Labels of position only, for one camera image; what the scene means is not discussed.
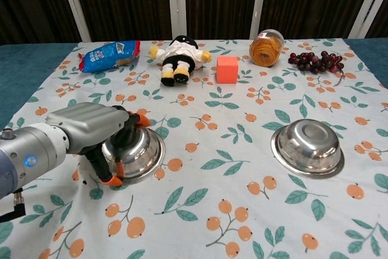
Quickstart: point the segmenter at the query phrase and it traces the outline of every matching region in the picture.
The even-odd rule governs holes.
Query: blue indicator light
[[[38,158],[35,155],[27,155],[24,159],[24,164],[27,167],[34,167],[38,162]]]

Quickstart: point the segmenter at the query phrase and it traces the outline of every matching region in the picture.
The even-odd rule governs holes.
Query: grape bunch
[[[322,58],[319,59],[313,52],[300,55],[291,53],[289,63],[296,65],[300,71],[310,71],[313,74],[325,72],[326,70],[336,73],[344,68],[344,64],[341,63],[342,56],[337,56],[334,53],[328,54],[326,51],[322,51],[321,56]]]

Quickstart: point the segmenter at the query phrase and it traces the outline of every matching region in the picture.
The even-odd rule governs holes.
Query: snack bag
[[[86,53],[81,59],[79,70],[95,73],[128,64],[139,57],[140,41],[111,42]]]

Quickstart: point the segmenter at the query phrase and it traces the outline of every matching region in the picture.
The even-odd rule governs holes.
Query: dark curtain
[[[264,0],[259,31],[285,38],[347,38],[364,0]]]
[[[249,39],[255,0],[186,0],[187,34],[195,39]]]
[[[388,0],[384,0],[366,38],[388,38]]]
[[[169,0],[80,0],[92,41],[171,39]]]
[[[1,0],[0,44],[78,42],[67,0]]]

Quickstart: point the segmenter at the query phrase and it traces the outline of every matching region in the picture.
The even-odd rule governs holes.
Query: floral tablecloth
[[[136,65],[80,73],[79,43],[9,126],[42,122],[84,101],[146,113],[166,143],[155,176],[115,189],[81,156],[25,186],[27,215],[0,224],[0,258],[388,258],[388,91],[342,39],[287,40],[271,69],[249,40],[198,41],[213,61],[189,83],[160,85],[144,41]],[[287,63],[290,52],[335,52],[345,79]],[[239,59],[237,84],[215,82],[216,57]],[[338,135],[345,166],[310,180],[273,157],[274,131],[301,118]],[[12,209],[12,196],[0,212]]]

